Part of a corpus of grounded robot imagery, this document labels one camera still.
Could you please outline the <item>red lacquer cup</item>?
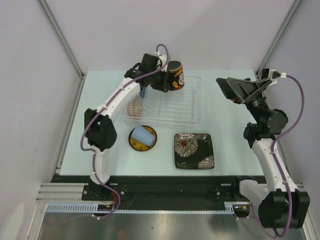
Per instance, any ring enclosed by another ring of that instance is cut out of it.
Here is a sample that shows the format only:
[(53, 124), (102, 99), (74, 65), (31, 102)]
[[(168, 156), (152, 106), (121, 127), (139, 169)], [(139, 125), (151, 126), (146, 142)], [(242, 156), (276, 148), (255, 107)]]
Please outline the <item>red lacquer cup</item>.
[(181, 90), (185, 86), (183, 64), (178, 60), (171, 60), (167, 65), (167, 70), (169, 90)]

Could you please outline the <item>blue patterned bowl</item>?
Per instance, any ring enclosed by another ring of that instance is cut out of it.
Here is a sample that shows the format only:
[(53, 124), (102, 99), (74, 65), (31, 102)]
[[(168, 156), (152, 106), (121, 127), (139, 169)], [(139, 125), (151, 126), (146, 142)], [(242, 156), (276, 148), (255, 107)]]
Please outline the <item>blue patterned bowl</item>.
[(145, 98), (145, 97), (146, 97), (147, 89), (148, 89), (147, 87), (144, 87), (144, 88), (140, 91), (139, 95), (140, 95), (141, 98)]

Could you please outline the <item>white wire dish rack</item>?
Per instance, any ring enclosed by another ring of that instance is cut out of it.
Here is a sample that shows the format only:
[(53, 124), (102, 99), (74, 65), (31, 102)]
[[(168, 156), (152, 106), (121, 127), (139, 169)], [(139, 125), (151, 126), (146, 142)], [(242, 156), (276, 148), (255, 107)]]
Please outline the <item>white wire dish rack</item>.
[(147, 87), (145, 98), (139, 94), (132, 98), (142, 101), (142, 116), (129, 116), (126, 106), (123, 118), (131, 124), (195, 128), (201, 119), (201, 78), (185, 76), (184, 79), (185, 85), (178, 91), (162, 92)]

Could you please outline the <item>brown patterned bowl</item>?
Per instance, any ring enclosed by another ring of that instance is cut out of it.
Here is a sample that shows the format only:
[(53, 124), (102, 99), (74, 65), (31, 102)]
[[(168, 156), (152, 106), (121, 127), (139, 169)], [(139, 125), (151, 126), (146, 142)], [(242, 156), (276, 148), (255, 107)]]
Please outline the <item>brown patterned bowl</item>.
[(143, 113), (143, 104), (139, 98), (135, 98), (128, 103), (126, 112), (130, 117), (141, 118)]

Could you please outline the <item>black floral square plate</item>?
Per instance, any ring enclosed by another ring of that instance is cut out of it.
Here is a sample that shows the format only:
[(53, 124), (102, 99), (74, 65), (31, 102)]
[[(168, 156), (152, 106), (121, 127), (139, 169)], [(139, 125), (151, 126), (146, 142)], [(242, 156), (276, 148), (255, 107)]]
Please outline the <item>black floral square plate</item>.
[(183, 170), (211, 170), (215, 167), (212, 137), (209, 133), (174, 135), (174, 164)]

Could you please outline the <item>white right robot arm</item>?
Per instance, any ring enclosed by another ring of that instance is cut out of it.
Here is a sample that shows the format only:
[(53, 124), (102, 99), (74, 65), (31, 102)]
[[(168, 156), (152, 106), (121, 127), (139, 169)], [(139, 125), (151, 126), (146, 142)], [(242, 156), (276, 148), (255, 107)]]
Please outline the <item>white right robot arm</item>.
[(256, 121), (247, 124), (243, 137), (256, 155), (267, 184), (263, 189), (255, 180), (241, 180), (230, 188), (231, 196), (237, 201), (250, 200), (266, 229), (301, 228), (311, 200), (294, 183), (279, 153), (278, 140), (289, 119), (284, 111), (271, 109), (263, 95), (272, 80), (228, 77), (217, 78), (216, 82), (228, 100), (245, 105)]

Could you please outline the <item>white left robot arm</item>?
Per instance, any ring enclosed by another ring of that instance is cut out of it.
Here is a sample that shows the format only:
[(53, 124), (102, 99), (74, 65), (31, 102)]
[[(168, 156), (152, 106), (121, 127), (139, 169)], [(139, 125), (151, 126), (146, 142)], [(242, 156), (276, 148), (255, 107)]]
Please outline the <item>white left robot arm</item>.
[(96, 184), (93, 194), (100, 200), (110, 196), (111, 188), (105, 184), (110, 179), (106, 153), (117, 140), (114, 121), (118, 114), (143, 88), (151, 86), (157, 90), (166, 90), (168, 81), (168, 54), (159, 51), (144, 54), (142, 62), (126, 71), (119, 87), (112, 95), (95, 109), (88, 108), (84, 113), (84, 132), (80, 140), (80, 148), (84, 152), (92, 152), (91, 180)]

